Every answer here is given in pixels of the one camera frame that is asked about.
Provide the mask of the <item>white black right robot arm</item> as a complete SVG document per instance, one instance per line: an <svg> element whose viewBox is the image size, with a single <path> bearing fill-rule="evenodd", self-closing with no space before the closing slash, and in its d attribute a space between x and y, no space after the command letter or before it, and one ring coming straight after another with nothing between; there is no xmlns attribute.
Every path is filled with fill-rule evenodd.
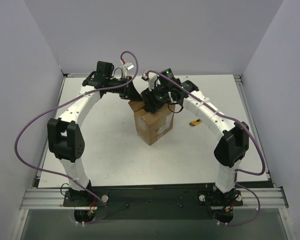
<svg viewBox="0 0 300 240"><path fill-rule="evenodd" d="M219 163L215 182L223 194L232 191L236 182L236 169L249 149L249 136L244 130L247 124L235 123L223 118L205 97L199 87L190 80L181 82L171 69L160 73L146 71L141 77L148 83L143 92L146 104L154 111L157 104L177 104L198 117L215 135L218 141L213 154Z"/></svg>

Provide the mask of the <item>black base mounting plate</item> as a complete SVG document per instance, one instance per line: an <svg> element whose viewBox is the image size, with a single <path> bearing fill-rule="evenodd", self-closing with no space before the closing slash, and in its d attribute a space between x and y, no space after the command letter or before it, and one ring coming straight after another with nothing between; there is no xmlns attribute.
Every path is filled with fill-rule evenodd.
<svg viewBox="0 0 300 240"><path fill-rule="evenodd" d="M233 216L233 207L243 206L241 192L222 193L213 183L94 186L91 191L103 201L65 192L63 206L74 208L78 222L106 220L209 220L216 211Z"/></svg>

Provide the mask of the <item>aluminium front frame rail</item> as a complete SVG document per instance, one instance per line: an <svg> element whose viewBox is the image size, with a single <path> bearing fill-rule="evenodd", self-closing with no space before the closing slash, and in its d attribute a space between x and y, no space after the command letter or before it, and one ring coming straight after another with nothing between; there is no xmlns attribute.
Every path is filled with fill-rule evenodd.
<svg viewBox="0 0 300 240"><path fill-rule="evenodd" d="M118 205L149 205L172 204L177 207L202 207L208 203L212 208L222 208L234 204L236 207L265 209L287 208L288 202L282 188L252 188L236 189L225 197L213 188L196 187L115 187L97 188L99 200L92 197L71 197L66 190L58 189L28 189L21 202L21 209L60 209L76 210L95 209L103 206Z"/></svg>

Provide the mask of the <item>yellow utility knife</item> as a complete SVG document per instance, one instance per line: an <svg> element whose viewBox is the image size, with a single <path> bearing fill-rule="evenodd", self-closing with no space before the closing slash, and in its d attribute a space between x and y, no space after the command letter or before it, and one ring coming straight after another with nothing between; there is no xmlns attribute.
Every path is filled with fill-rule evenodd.
<svg viewBox="0 0 300 240"><path fill-rule="evenodd" d="M193 121L190 121L189 122L189 125L191 127L194 127L194 126L197 126L198 124L200 124L202 121L200 119L197 119L197 120L193 120Z"/></svg>

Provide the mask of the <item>aluminium table edge rail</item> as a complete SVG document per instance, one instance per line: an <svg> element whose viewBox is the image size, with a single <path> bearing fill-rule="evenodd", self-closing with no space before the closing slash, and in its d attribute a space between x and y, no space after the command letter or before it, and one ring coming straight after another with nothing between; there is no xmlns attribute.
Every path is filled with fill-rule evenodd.
<svg viewBox="0 0 300 240"><path fill-rule="evenodd" d="M272 185L275 187L276 185L274 184L274 182L271 178L271 173L269 171L268 164L267 164L267 161L266 161L266 157L265 157L265 154L264 154L264 151L263 151L263 147L262 147L262 144L260 142L260 138L259 138L259 135L258 135L258 130L256 128L255 121L253 119L253 115L252 115L252 112L250 110L248 100L247 100L247 97L246 97L246 94L245 94L245 91L244 91L244 88L243 88L242 75L241 74L234 74L233 78L234 78L235 84L237 86L238 93L240 95L240 98L241 98L241 101L242 101L247 119L249 121L249 129L250 129L251 133L253 134L256 142L258 143L258 146L259 146L259 148L261 150L261 153L262 153L262 156L264 158L265 174L267 176L267 179L269 181L271 181Z"/></svg>

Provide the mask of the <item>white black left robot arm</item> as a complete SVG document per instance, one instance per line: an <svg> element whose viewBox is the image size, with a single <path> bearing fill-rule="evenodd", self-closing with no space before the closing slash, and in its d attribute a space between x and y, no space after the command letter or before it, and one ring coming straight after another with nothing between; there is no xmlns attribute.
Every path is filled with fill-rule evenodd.
<svg viewBox="0 0 300 240"><path fill-rule="evenodd" d="M59 159L65 173L70 177L69 194L80 205L91 203L91 181L87 177L82 155L85 141L81 125L92 107L106 93L118 94L124 100L141 100L128 71L138 68L137 63L123 62L119 67L121 77L113 76L115 67L110 62L98 61L96 70L82 82L75 100L57 119L51 118L47 123L48 148Z"/></svg>

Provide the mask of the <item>brown cardboard express box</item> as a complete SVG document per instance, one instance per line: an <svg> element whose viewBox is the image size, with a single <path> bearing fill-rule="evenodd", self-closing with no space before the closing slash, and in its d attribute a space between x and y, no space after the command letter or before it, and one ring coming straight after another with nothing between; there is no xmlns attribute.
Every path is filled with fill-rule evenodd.
<svg viewBox="0 0 300 240"><path fill-rule="evenodd" d="M145 104L142 101L129 101L131 110L134 114L135 128L138 136L149 146L168 133L174 124L174 110L171 106L165 104L156 113L146 111Z"/></svg>

